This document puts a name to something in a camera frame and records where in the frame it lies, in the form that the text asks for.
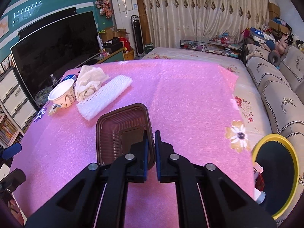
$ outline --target beige sofa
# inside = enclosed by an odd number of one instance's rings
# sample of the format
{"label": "beige sofa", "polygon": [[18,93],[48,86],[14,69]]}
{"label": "beige sofa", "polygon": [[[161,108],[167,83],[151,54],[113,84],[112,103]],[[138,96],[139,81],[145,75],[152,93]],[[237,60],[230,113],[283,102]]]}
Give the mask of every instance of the beige sofa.
{"label": "beige sofa", "polygon": [[304,54],[288,46],[278,70],[259,56],[266,52],[255,45],[246,45],[254,56],[247,58],[246,67],[261,94],[272,132],[286,137],[299,159],[300,176],[291,205],[277,220],[280,224],[293,210],[304,190]]}

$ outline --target white drawer unit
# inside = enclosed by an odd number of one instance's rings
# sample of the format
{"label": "white drawer unit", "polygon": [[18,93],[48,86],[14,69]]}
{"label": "white drawer unit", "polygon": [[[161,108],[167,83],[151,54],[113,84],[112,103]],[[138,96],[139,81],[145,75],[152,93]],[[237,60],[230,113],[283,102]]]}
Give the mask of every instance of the white drawer unit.
{"label": "white drawer unit", "polygon": [[29,102],[29,100],[17,111],[14,116],[15,122],[20,126],[21,129],[24,128],[28,120],[35,114],[36,110]]}
{"label": "white drawer unit", "polygon": [[18,85],[14,71],[9,71],[0,82],[0,99],[4,101],[9,93]]}
{"label": "white drawer unit", "polygon": [[20,108],[22,103],[26,100],[26,96],[21,87],[18,86],[16,90],[5,101],[4,106],[11,116]]}

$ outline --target curtain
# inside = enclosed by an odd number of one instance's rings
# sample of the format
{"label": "curtain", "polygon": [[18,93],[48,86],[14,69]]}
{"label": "curtain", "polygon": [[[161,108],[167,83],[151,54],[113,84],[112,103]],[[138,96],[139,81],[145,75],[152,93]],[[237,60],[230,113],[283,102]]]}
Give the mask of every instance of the curtain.
{"label": "curtain", "polygon": [[228,32],[236,42],[247,27],[268,19],[268,0],[144,0],[155,47],[179,48],[181,39],[212,39]]}

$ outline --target tower fan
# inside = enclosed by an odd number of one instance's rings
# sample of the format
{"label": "tower fan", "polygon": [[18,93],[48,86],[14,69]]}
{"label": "tower fan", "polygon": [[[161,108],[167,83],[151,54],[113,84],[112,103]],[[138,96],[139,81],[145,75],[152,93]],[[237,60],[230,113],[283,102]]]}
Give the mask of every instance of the tower fan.
{"label": "tower fan", "polygon": [[134,36],[137,55],[144,56],[145,50],[144,50],[144,45],[143,45],[143,37],[141,34],[141,26],[140,26],[139,17],[137,15],[132,15],[131,22],[132,22],[133,36]]}

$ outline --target pink blanket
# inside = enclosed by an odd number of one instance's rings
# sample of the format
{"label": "pink blanket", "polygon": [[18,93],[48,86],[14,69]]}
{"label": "pink blanket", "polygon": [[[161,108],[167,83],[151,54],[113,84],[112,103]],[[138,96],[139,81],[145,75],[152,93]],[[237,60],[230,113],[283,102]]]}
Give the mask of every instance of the pink blanket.
{"label": "pink blanket", "polygon": [[[130,76],[133,83],[90,122],[73,104],[52,116],[46,111],[30,125],[11,168],[22,169],[26,175],[26,182],[14,192],[26,216],[89,163],[97,162],[97,119],[133,103],[147,106],[153,131],[160,130],[162,140],[172,144],[176,153],[195,164],[214,163],[253,196],[249,142],[232,102],[235,74],[219,65],[185,60],[137,60],[96,67],[111,78]],[[158,183],[155,167],[145,184],[129,185],[125,227],[178,227],[175,186]]]}

